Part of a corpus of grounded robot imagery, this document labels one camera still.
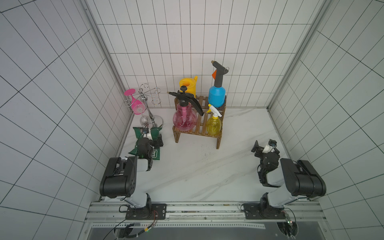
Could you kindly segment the yellow plastic watering can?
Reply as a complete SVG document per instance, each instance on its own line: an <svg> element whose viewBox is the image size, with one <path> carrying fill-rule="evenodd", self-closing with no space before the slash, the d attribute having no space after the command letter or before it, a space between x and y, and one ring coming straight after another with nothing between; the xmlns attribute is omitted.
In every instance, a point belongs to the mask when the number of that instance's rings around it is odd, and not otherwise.
<svg viewBox="0 0 384 240"><path fill-rule="evenodd" d="M179 85L180 87L186 86L187 87L186 93L193 94L194 97L196 97L197 80L198 80L198 76L195 76L194 78L184 78L180 80Z"/></svg>

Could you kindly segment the blue pump spray bottle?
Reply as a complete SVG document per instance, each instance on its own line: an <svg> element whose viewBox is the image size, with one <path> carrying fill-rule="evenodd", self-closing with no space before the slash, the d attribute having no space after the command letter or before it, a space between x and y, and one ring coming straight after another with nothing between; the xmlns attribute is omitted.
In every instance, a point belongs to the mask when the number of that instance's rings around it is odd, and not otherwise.
<svg viewBox="0 0 384 240"><path fill-rule="evenodd" d="M215 108L220 108L225 103L226 97L226 90L223 88L223 78L229 72L229 69L223 67L215 60L211 61L211 63L216 70L212 74L214 85L209 89L208 101Z"/></svg>

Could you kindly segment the yellow trigger spray bottle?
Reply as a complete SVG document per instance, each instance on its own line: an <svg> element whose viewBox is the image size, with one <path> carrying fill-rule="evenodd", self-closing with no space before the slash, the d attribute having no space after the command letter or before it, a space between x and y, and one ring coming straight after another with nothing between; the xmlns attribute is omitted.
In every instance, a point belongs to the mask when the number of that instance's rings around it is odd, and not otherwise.
<svg viewBox="0 0 384 240"><path fill-rule="evenodd" d="M212 116L207 121L207 132L211 136L217 136L222 128L220 117L222 114L211 104L208 104L209 110L207 113L212 113Z"/></svg>

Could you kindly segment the pink pump spray bottle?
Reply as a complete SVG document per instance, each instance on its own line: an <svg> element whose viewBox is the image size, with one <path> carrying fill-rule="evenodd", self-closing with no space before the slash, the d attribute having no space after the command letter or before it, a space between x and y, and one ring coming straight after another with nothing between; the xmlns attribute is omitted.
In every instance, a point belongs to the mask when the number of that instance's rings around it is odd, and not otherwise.
<svg viewBox="0 0 384 240"><path fill-rule="evenodd" d="M184 132L192 130L197 124L197 114L201 117L204 111L195 96L187 93L188 88L181 86L176 92L168 92L169 95L176 97L179 103L176 106L176 112L173 116L174 126Z"/></svg>

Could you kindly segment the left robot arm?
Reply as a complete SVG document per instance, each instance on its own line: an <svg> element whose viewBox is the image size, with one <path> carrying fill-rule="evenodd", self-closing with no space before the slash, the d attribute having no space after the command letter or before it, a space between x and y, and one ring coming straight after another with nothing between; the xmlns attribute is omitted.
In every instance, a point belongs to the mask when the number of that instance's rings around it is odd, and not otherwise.
<svg viewBox="0 0 384 240"><path fill-rule="evenodd" d="M164 220L167 205L154 204L148 193L136 191L137 175L152 169L155 153L164 145L162 136L157 139L140 138L137 151L130 157L110 158L99 187L100 195L121 202L120 213L126 220Z"/></svg>

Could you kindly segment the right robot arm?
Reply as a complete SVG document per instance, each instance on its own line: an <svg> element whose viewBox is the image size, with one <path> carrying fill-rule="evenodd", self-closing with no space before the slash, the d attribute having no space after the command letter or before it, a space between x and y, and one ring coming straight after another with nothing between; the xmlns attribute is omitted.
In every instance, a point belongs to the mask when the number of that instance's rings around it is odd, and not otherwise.
<svg viewBox="0 0 384 240"><path fill-rule="evenodd" d="M260 159L258 176L264 187L275 190L263 194L258 203L242 204L247 220L283 220L292 225L285 205L299 199L312 199L326 194L325 181L309 161L280 157L277 141L270 139L264 147L258 141L251 150Z"/></svg>

